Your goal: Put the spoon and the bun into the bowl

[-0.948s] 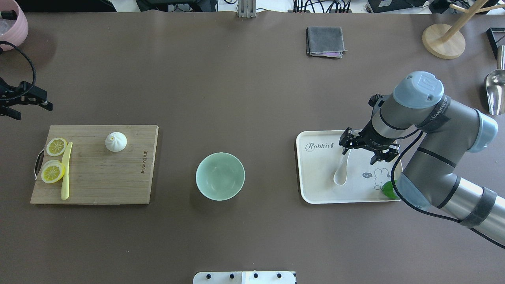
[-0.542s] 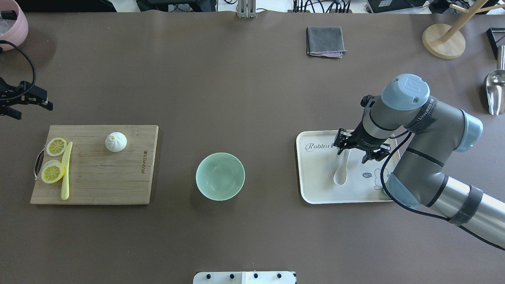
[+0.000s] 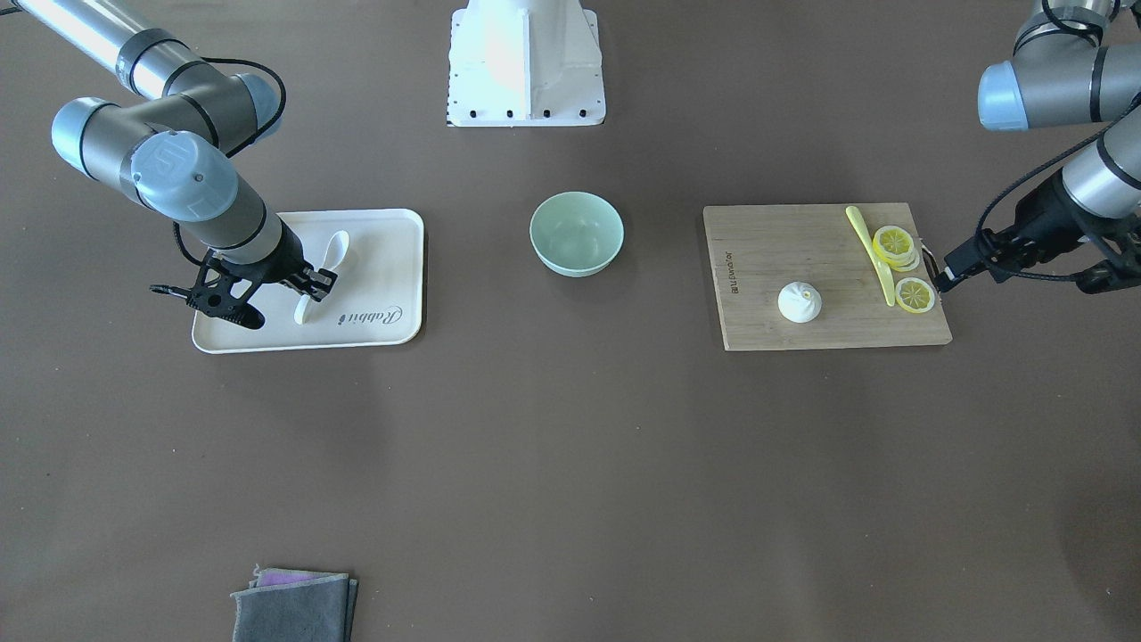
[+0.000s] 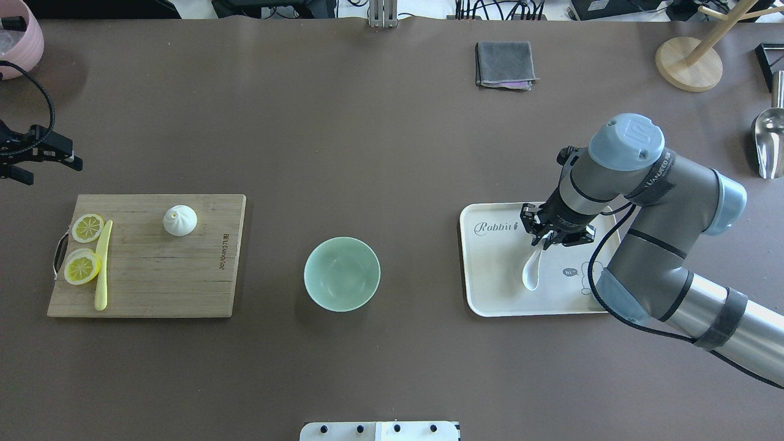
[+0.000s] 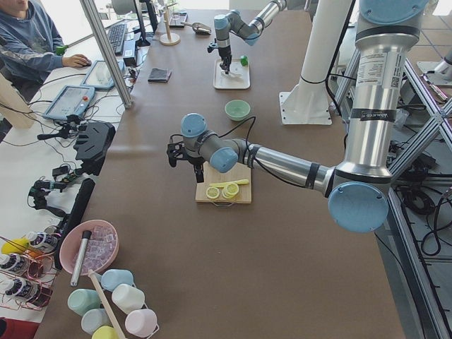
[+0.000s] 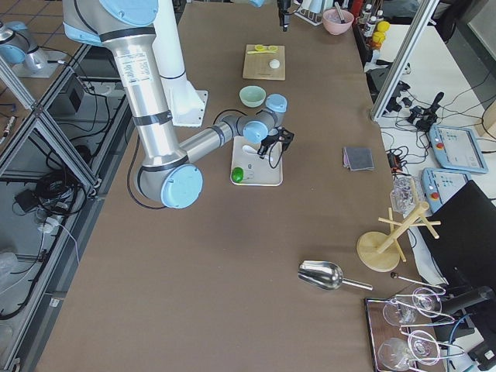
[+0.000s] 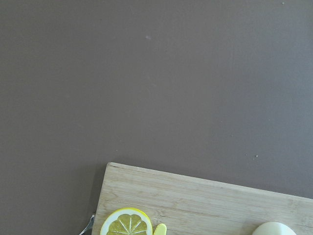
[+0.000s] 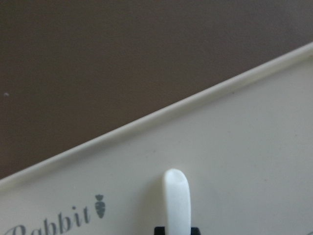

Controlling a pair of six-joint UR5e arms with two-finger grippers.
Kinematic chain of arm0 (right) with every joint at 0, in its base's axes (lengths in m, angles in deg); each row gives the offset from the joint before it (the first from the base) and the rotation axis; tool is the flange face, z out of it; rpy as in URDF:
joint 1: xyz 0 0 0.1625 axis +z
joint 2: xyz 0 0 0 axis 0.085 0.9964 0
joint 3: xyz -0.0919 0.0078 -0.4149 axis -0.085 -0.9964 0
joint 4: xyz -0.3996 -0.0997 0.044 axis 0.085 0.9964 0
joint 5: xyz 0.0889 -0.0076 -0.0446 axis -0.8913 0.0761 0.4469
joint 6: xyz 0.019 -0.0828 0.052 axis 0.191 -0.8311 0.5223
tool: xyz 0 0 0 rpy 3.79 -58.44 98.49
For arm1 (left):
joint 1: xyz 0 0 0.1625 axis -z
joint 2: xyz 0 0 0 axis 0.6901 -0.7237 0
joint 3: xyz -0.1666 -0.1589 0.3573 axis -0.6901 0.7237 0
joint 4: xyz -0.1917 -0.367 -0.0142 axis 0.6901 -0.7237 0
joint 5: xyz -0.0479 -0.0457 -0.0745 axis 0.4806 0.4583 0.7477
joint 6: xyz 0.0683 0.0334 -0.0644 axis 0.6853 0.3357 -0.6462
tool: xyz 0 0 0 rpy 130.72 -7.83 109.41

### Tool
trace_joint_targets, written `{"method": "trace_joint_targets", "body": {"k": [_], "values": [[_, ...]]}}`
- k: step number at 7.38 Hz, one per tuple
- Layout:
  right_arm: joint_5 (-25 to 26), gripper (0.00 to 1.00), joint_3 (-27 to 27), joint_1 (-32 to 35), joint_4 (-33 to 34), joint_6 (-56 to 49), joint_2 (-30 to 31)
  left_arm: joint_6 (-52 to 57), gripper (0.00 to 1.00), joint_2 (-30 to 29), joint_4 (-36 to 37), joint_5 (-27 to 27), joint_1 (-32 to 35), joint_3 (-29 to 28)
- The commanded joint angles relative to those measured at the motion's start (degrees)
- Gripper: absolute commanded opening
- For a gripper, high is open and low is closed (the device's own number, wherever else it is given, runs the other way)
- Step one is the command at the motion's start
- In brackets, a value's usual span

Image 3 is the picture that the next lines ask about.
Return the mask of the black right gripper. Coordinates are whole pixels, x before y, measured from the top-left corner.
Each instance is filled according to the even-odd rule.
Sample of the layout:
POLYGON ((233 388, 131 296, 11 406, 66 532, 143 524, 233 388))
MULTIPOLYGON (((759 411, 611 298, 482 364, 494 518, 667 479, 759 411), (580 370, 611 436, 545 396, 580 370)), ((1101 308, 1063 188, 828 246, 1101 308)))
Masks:
POLYGON ((282 284, 293 289, 302 296, 314 300, 325 300, 335 286, 339 274, 318 273, 305 260, 299 237, 274 219, 269 222, 262 218, 254 225, 252 235, 246 235, 250 243, 257 241, 261 245, 252 245, 253 263, 236 263, 224 255, 225 249, 237 249, 226 241, 220 227, 207 222, 184 222, 187 230, 193 231, 208 245, 205 255, 197 261, 199 273, 191 289, 171 287, 171 285, 152 284, 151 292, 160 295, 177 296, 188 308, 203 312, 204 316, 222 318, 228 324, 238 325, 245 330, 261 330, 265 317, 251 304, 251 296, 262 284, 282 284), (264 253, 265 239, 276 236, 276 244, 264 253))

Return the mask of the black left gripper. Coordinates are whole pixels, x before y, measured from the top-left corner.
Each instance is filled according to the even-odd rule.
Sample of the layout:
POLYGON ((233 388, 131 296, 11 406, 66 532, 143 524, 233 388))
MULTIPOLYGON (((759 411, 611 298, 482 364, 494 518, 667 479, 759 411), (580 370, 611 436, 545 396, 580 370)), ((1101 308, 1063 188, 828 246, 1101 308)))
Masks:
POLYGON ((1055 174, 1015 203, 1014 224, 1003 231, 979 228, 944 259, 934 276, 940 293, 950 292, 978 274, 992 281, 1011 277, 1031 281, 1071 282, 1087 295, 1136 287, 1138 216, 1100 217, 1081 208, 1066 190, 1061 174, 1055 174), (1030 273, 1065 253, 1091 244, 1102 259, 1097 265, 1067 276, 1030 273))

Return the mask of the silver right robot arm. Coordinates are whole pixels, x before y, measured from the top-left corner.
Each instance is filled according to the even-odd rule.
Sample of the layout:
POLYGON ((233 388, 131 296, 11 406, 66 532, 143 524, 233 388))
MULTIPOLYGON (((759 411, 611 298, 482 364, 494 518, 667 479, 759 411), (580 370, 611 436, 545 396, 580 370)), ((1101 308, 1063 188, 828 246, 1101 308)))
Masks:
POLYGON ((228 324, 260 330, 252 296, 265 284, 317 303, 337 284, 314 267, 301 239, 238 174, 233 159, 275 130, 288 101, 284 82, 260 62, 203 58, 179 36, 119 1, 13 1, 84 52, 140 103, 73 99, 52 119, 52 147, 70 166, 139 206, 171 220, 205 247, 192 257, 189 287, 155 284, 152 292, 228 324))

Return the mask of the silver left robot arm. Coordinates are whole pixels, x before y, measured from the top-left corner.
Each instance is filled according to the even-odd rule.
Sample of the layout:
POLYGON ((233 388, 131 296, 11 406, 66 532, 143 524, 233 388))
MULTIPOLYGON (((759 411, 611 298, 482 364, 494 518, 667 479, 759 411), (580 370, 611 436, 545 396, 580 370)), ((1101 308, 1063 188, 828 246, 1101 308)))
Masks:
POLYGON ((1140 113, 1138 44, 1108 47, 1104 36, 1136 1, 1038 1, 1015 34, 1009 60, 985 70, 978 115, 990 131, 1097 123, 1092 135, 1047 160, 1051 170, 1015 203, 1014 222, 1001 231, 978 222, 934 276, 949 292, 977 274, 996 282, 1038 279, 1045 265, 1083 245, 1101 259, 1066 276, 1089 295, 1136 287, 1140 113))

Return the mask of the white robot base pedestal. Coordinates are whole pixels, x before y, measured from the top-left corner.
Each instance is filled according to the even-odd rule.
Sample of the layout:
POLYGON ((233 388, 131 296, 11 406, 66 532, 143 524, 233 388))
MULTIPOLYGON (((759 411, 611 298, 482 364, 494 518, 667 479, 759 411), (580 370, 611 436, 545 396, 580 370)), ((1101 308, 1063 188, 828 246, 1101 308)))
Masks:
POLYGON ((451 15, 446 123, 602 125, 598 16, 578 1, 469 1, 451 15))

